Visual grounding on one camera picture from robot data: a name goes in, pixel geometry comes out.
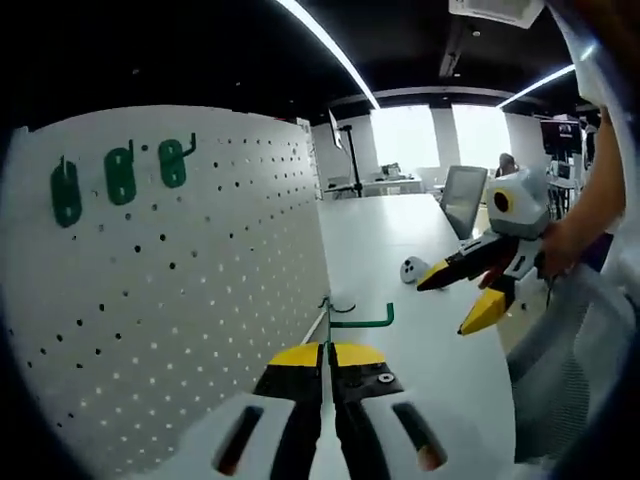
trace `white pegboard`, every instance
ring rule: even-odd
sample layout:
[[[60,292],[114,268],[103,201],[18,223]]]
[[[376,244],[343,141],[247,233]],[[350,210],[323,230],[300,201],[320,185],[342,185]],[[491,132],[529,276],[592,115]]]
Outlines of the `white pegboard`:
[[[167,188],[157,148],[195,152]],[[103,160],[133,140],[135,199]],[[299,126],[200,107],[75,117],[11,145],[1,191],[6,325],[47,421],[92,475],[143,472],[181,432],[300,342],[328,279]],[[50,175],[78,167],[83,213],[55,221]]]

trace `person's hand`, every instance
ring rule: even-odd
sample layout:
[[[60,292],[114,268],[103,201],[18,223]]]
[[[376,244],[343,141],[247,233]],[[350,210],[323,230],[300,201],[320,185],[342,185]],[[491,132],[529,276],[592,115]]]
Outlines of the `person's hand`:
[[[569,270],[580,258],[582,248],[566,221],[552,223],[544,232],[542,240],[544,267],[542,275],[555,277]]]

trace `ceiling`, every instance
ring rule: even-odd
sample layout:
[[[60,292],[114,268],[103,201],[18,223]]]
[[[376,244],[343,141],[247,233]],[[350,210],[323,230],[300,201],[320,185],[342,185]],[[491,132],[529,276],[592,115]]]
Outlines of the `ceiling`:
[[[547,10],[523,30],[452,16],[447,0],[300,3],[374,92],[421,86],[517,92],[571,62]],[[73,15],[56,8],[23,27],[7,52],[14,68],[8,72],[4,103],[9,108],[3,120],[12,126],[38,128],[89,111],[162,103],[301,116],[318,123],[326,121],[322,114],[331,102],[361,93],[332,54],[274,0],[216,1],[206,8],[185,0],[139,12],[110,4]],[[573,75],[534,96],[540,104],[511,108],[568,113],[579,103]],[[472,93],[431,93],[380,103],[500,101]],[[336,107],[335,113],[345,117],[369,108],[360,101]]]

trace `led light strip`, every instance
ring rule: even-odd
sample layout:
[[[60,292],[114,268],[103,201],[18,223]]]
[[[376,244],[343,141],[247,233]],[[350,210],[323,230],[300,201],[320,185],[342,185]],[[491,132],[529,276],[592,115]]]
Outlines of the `led light strip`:
[[[507,100],[502,102],[500,105],[498,105],[497,108],[504,108],[505,106],[509,105],[511,102],[515,102],[520,97],[524,97],[527,93],[533,92],[537,88],[540,88],[541,86],[546,85],[549,82],[553,82],[555,79],[560,78],[566,75],[567,73],[571,73],[575,71],[575,69],[576,69],[575,65],[569,65],[567,67],[564,67],[562,70],[558,70],[556,73],[552,73],[548,77],[545,77],[542,80],[534,83],[530,87],[525,88],[523,91],[516,93],[513,97],[508,98]]]
[[[379,110],[380,105],[378,105],[378,102],[373,96],[373,93],[371,93],[371,90],[369,90],[369,87],[367,86],[367,84],[364,83],[364,80],[362,79],[362,77],[360,76],[356,68],[353,66],[351,61],[347,58],[344,52],[336,44],[333,38],[329,36],[329,34],[325,31],[325,29],[322,28],[320,24],[316,22],[315,19],[311,15],[309,15],[309,13],[304,8],[302,8],[300,4],[295,0],[276,0],[276,1],[280,5],[282,5],[284,8],[289,10],[298,20],[304,23],[304,25],[309,30],[311,30],[311,32],[316,37],[318,37],[318,40],[320,40],[324,44],[324,46],[327,47],[331,53],[333,53],[333,55],[338,59],[338,61],[342,64],[345,70],[349,72],[349,75],[351,75],[351,77],[355,80],[355,82],[358,84],[358,86],[362,90],[362,93],[364,93],[366,97],[369,99],[369,101],[371,102],[371,105],[373,105],[373,108],[375,108],[376,110]]]

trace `white wall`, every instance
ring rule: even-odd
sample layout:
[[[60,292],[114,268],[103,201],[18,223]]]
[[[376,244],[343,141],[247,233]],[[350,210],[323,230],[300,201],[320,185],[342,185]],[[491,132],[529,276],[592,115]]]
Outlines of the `white wall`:
[[[458,149],[453,110],[450,108],[438,108],[433,109],[432,114],[438,142],[440,167],[421,168],[415,172],[420,175],[427,185],[443,183],[449,167],[460,165],[460,151]],[[546,167],[550,157],[544,152],[540,121],[537,118],[515,114],[507,114],[506,117],[512,153],[518,164],[525,167],[534,165]],[[366,115],[338,122],[339,126],[345,124],[353,126],[353,143],[356,149],[360,176],[366,179],[367,175],[380,170],[371,120]],[[320,168],[320,180],[323,188],[326,188],[328,178],[349,175],[351,172],[349,160],[344,152],[333,145],[331,128],[328,123],[313,127],[312,131]],[[344,132],[342,133],[342,138],[345,149],[348,151],[347,135]]]

